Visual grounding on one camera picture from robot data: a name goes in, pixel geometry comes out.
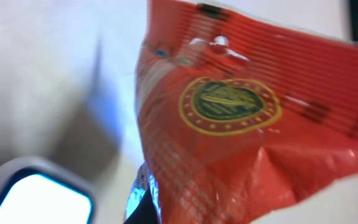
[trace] circular logo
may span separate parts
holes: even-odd
[[[273,91],[256,80],[199,78],[182,93],[179,112],[205,134],[239,134],[272,124],[282,109]]]

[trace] snack package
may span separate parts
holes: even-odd
[[[358,173],[358,46],[149,3],[136,109],[161,224],[250,223]]]

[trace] lit phone screen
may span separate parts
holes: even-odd
[[[0,224],[86,224],[91,200],[42,174],[16,182],[0,206]]]

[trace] green and gold logo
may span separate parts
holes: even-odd
[[[282,113],[277,97],[263,83],[212,78],[199,78],[187,86],[179,110],[190,127],[217,136],[262,128]]]

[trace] yellow ring border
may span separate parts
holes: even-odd
[[[255,130],[255,129],[258,129],[258,128],[261,128],[261,127],[265,127],[265,126],[268,126],[270,124],[273,124],[274,122],[276,122],[283,114],[283,111],[282,111],[282,107],[280,106],[279,104],[279,100],[278,98],[275,96],[273,90],[271,90],[269,87],[267,87],[265,84],[263,84],[262,82],[258,81],[258,80],[253,80],[253,79],[241,79],[241,78],[236,78],[236,79],[231,79],[231,81],[234,81],[234,80],[242,80],[242,81],[248,81],[248,82],[254,82],[254,83],[258,83],[259,85],[261,85],[263,88],[265,88],[267,91],[269,91],[271,94],[272,94],[272,98],[274,100],[274,102],[276,102],[277,104],[277,112],[274,114],[273,117],[271,117],[270,119],[266,120],[265,122],[263,123],[260,123],[260,124],[257,124],[257,125],[254,125],[254,126],[251,126],[251,127],[248,127],[248,128],[245,128],[245,129],[240,129],[240,130],[235,130],[235,131],[226,131],[226,132],[213,132],[213,131],[207,131],[207,130],[204,130],[204,129],[201,129],[197,126],[195,126],[193,123],[191,123],[184,111],[183,111],[183,108],[181,107],[181,104],[183,102],[183,97],[186,95],[186,92],[188,91],[189,88],[191,88],[195,82],[198,82],[200,79],[204,79],[204,78],[209,78],[209,77],[201,77],[201,78],[197,78],[195,80],[193,80],[182,92],[182,94],[180,95],[180,98],[179,98],[179,101],[178,101],[178,107],[179,107],[179,114],[180,114],[180,117],[182,118],[182,120],[191,128],[193,128],[194,130],[198,131],[198,132],[201,132],[203,134],[209,134],[209,135],[212,135],[212,136],[228,136],[228,135],[233,135],[233,134],[242,134],[242,133],[245,133],[245,132],[248,132],[248,131],[252,131],[252,130]]]

